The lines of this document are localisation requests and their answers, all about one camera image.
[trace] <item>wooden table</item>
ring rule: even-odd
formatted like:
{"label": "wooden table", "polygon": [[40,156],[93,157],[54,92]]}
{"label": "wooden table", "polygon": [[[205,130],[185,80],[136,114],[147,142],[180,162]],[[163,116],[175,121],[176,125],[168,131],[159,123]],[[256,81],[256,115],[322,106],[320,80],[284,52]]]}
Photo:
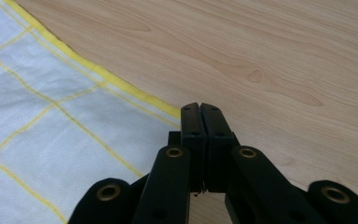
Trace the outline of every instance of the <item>wooden table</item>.
{"label": "wooden table", "polygon": [[[219,106],[296,186],[358,193],[358,1],[18,1],[63,42],[180,107]],[[228,223],[223,195],[190,223]]]}

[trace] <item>white fabric with yellow grid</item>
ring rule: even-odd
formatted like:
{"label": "white fabric with yellow grid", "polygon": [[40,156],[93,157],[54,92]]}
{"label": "white fabric with yellow grid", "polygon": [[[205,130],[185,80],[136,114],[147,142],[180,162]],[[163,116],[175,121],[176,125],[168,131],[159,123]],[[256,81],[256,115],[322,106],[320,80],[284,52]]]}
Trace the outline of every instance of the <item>white fabric with yellow grid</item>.
{"label": "white fabric with yellow grid", "polygon": [[178,122],[0,0],[0,223],[66,223],[95,182],[147,174]]}

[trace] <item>yellow stripe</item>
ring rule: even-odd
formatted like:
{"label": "yellow stripe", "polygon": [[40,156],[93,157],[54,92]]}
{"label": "yellow stripe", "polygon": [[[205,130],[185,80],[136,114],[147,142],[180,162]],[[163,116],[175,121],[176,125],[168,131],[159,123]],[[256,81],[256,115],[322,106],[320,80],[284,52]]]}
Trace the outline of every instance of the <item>yellow stripe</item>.
{"label": "yellow stripe", "polygon": [[[56,48],[60,49],[68,58],[76,61],[77,63],[82,64],[84,67],[100,75],[104,80],[107,80],[110,84],[117,86],[122,91],[132,95],[134,98],[146,102],[150,105],[155,106],[161,111],[167,113],[168,115],[179,119],[180,111],[178,108],[168,105],[165,102],[161,101],[158,97],[147,94],[144,91],[132,86],[130,83],[121,79],[120,77],[110,73],[101,66],[92,63],[85,58],[81,57],[70,49],[67,45],[61,42],[55,35],[53,35],[45,26],[43,26],[37,19],[31,16],[27,11],[20,7],[16,2],[12,0],[4,0],[14,11],[20,14],[26,21],[28,21],[38,32],[41,34],[50,44],[54,45]],[[19,25],[23,26],[18,20],[15,19]]]}
{"label": "yellow stripe", "polygon": [[[95,88],[97,88],[99,85],[96,85],[88,90],[85,91],[80,91],[76,94],[70,95],[70,96],[66,96],[63,99],[61,99],[58,104],[67,101],[67,100],[71,100],[76,98],[77,96],[80,96],[82,94],[85,94],[87,92],[90,92],[92,90],[94,90]],[[37,122],[40,118],[42,118],[43,115],[45,115],[53,106],[55,106],[55,104],[51,104],[49,106],[47,106],[45,109],[43,109],[38,115],[36,115],[30,122],[28,122],[26,125],[22,126],[21,128],[19,128],[16,132],[12,133],[11,135],[9,135],[1,144],[0,144],[0,150],[2,147],[4,147],[14,136],[16,136],[19,133],[24,132],[25,130],[27,130],[29,127],[31,127],[35,122]]]}
{"label": "yellow stripe", "polygon": [[75,123],[81,130],[83,130],[85,133],[90,135],[92,138],[94,138],[95,141],[101,144],[112,156],[116,158],[116,160],[120,161],[125,167],[127,167],[129,170],[133,171],[138,176],[143,176],[141,172],[139,172],[135,167],[130,165],[127,161],[122,159],[118,154],[110,148],[106,143],[104,143],[97,135],[92,133],[90,130],[88,130],[83,124],[81,124],[78,120],[73,118],[66,110],[64,110],[57,102],[54,102],[44,94],[34,90],[30,85],[28,85],[19,75],[17,75],[15,72],[11,71],[8,67],[6,67],[2,62],[0,61],[0,66],[7,72],[9,72],[13,77],[15,77],[28,91],[32,92],[33,94],[39,96],[40,98],[54,104],[58,109],[61,110],[61,112],[73,123]]}
{"label": "yellow stripe", "polygon": [[[3,9],[7,14],[9,14],[9,15],[13,18],[13,20],[15,20],[20,26],[22,26],[22,27],[25,28],[25,26],[24,26],[23,24],[21,24],[19,20],[17,20],[15,17],[13,17],[13,16],[10,14],[10,12],[8,12],[8,11],[7,11],[5,8],[3,8],[3,7],[2,7],[2,9]],[[43,34],[45,33],[44,31],[47,32],[47,35],[48,35],[48,36],[51,35],[51,34],[46,30],[46,28],[43,27],[43,25],[41,25],[40,23],[32,23],[32,25],[35,26],[35,29],[36,29],[44,38],[46,38],[46,37],[43,35]],[[75,65],[73,65],[70,61],[68,61],[68,60],[66,60],[65,58],[63,58],[59,53],[57,53],[57,52],[56,52],[54,49],[52,49],[49,45],[47,45],[46,43],[44,43],[43,41],[41,41],[41,40],[38,38],[38,36],[36,36],[34,33],[31,32],[30,34],[34,37],[34,39],[35,39],[40,45],[42,45],[45,49],[47,49],[47,50],[49,50],[51,53],[53,53],[56,57],[58,57],[59,59],[61,59],[64,63],[66,63],[67,65],[69,65],[69,66],[72,67],[73,69],[75,69],[77,72],[79,72],[79,73],[83,74],[84,76],[88,77],[90,80],[92,80],[92,81],[98,83],[98,80],[96,80],[93,76],[91,76],[90,74],[86,73],[85,71],[79,69],[78,67],[76,67]],[[59,45],[54,45],[54,43],[50,43],[50,44],[53,44],[53,45],[56,46],[57,48],[59,48],[59,46],[67,47],[67,46],[64,45],[61,41],[59,41],[59,42],[60,42]],[[103,88],[106,89],[107,91],[113,93],[113,91],[112,91],[111,89],[107,88],[106,86],[103,86]],[[114,93],[114,95],[120,96],[121,99],[126,100],[127,102],[131,103],[131,104],[134,105],[135,107],[137,107],[137,108],[143,110],[145,113],[147,113],[147,114],[149,114],[149,115],[151,115],[151,116],[153,116],[153,117],[156,117],[156,118],[158,118],[158,119],[161,119],[162,121],[165,121],[165,122],[171,124],[171,125],[172,125],[173,127],[175,127],[175,128],[178,128],[178,125],[177,125],[176,123],[174,123],[174,122],[172,122],[172,121],[169,121],[168,119],[165,119],[165,118],[163,118],[162,116],[160,116],[160,115],[158,115],[158,114],[156,114],[156,113],[153,113],[152,111],[150,111],[150,110],[148,110],[148,109],[146,109],[146,108],[144,108],[144,107],[142,107],[142,106],[140,106],[140,105],[137,105],[135,102],[131,101],[130,99],[126,98],[125,96],[119,95],[118,93]]]}
{"label": "yellow stripe", "polygon": [[63,216],[63,214],[57,209],[54,204],[43,198],[41,195],[39,195],[37,192],[35,192],[33,189],[28,187],[24,181],[22,181],[19,177],[17,177],[15,174],[13,174],[9,169],[7,169],[4,165],[0,164],[0,170],[5,172],[8,176],[10,176],[14,181],[16,181],[17,184],[19,184],[23,189],[25,189],[28,193],[30,193],[32,196],[34,196],[39,202],[47,206],[57,217],[60,219],[62,223],[66,223],[67,220]]}
{"label": "yellow stripe", "polygon": [[29,32],[32,29],[32,27],[27,27],[25,30],[23,30],[19,35],[15,36],[14,38],[12,38],[11,40],[7,41],[6,43],[0,45],[0,49],[6,47],[9,44],[12,44],[14,42],[16,42],[18,39],[20,39],[23,35],[25,35],[27,32]]}
{"label": "yellow stripe", "polygon": [[37,122],[40,118],[42,118],[42,116],[44,114],[46,114],[54,105],[49,105],[48,107],[46,107],[44,110],[42,110],[42,112],[40,112],[36,117],[34,117],[30,122],[28,122],[26,125],[24,125],[23,127],[19,128],[16,132],[12,133],[11,135],[9,135],[1,144],[0,144],[0,150],[2,149],[2,147],[4,147],[14,136],[16,136],[17,134],[27,130],[29,127],[31,127],[35,122]]}

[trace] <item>brass grommet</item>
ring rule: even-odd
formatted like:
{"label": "brass grommet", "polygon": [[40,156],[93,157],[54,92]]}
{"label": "brass grommet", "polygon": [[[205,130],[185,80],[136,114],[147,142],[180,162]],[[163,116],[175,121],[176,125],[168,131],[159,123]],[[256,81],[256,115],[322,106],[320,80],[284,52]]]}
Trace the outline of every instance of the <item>brass grommet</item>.
{"label": "brass grommet", "polygon": [[238,152],[241,156],[247,159],[252,159],[257,155],[257,153],[250,148],[241,148]]}
{"label": "brass grommet", "polygon": [[340,189],[334,187],[324,186],[321,189],[324,197],[335,203],[349,203],[351,201],[350,196]]}
{"label": "brass grommet", "polygon": [[117,184],[107,184],[97,191],[97,198],[106,202],[115,199],[120,194],[120,186]]}
{"label": "brass grommet", "polygon": [[183,151],[182,149],[178,148],[178,147],[171,147],[168,148],[165,153],[167,154],[167,156],[169,157],[180,157],[183,155]]}

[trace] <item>wood grain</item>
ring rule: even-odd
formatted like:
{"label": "wood grain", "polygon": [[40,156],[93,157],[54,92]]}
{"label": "wood grain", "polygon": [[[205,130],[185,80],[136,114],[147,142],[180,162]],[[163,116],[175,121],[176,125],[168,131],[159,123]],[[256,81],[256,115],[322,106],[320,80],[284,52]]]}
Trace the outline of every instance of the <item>wood grain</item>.
{"label": "wood grain", "polygon": [[[296,186],[358,193],[358,1],[18,1],[58,38],[180,107],[219,106]],[[228,223],[222,195],[190,223]]]}

